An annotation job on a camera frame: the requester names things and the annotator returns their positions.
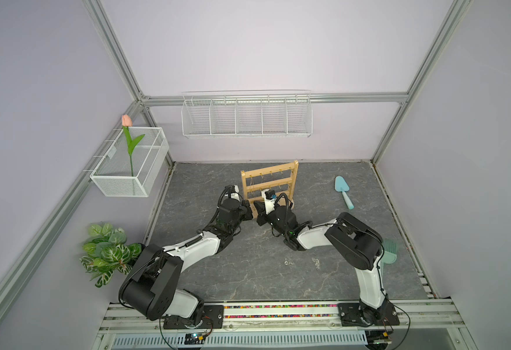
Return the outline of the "wooden jewelry display stand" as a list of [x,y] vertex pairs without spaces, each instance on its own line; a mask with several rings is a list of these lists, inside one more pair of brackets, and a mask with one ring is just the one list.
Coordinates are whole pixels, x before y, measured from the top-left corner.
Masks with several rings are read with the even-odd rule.
[[293,201],[298,170],[299,161],[295,160],[291,163],[240,172],[243,197],[250,202],[255,218],[257,218],[257,212],[254,203],[264,200],[261,191],[265,189],[271,188],[277,195],[285,193]]

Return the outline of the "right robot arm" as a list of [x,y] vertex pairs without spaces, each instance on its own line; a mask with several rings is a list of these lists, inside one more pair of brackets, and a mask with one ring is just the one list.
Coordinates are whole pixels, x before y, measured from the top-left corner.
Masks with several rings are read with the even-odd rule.
[[314,226],[299,223],[289,206],[254,203],[257,223],[268,224],[294,251],[332,246],[356,270],[363,309],[380,312],[388,297],[383,288],[382,268],[385,250],[381,236],[353,215],[343,212],[336,219]]

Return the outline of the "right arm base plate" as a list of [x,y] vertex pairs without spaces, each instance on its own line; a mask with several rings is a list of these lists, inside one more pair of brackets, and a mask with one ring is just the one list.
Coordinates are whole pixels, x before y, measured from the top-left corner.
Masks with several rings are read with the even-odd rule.
[[396,308],[389,300],[385,300],[377,309],[362,302],[339,303],[338,311],[343,327],[368,328],[371,326],[400,325]]

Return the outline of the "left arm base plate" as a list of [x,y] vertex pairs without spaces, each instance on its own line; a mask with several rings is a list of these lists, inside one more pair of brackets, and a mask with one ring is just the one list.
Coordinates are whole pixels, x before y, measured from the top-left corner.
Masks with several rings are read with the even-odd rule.
[[204,305],[198,308],[189,318],[181,316],[166,316],[163,319],[165,330],[186,330],[186,329],[221,329],[224,321],[224,306]]

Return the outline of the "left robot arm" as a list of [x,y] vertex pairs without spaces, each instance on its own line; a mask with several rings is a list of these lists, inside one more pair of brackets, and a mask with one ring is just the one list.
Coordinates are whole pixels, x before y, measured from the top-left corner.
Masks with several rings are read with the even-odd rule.
[[204,300],[178,289],[181,273],[226,249],[241,231],[241,223],[252,218],[248,201],[227,198],[218,205],[210,224],[191,239],[165,247],[145,247],[118,291],[119,302],[150,321],[175,316],[189,326],[200,325]]

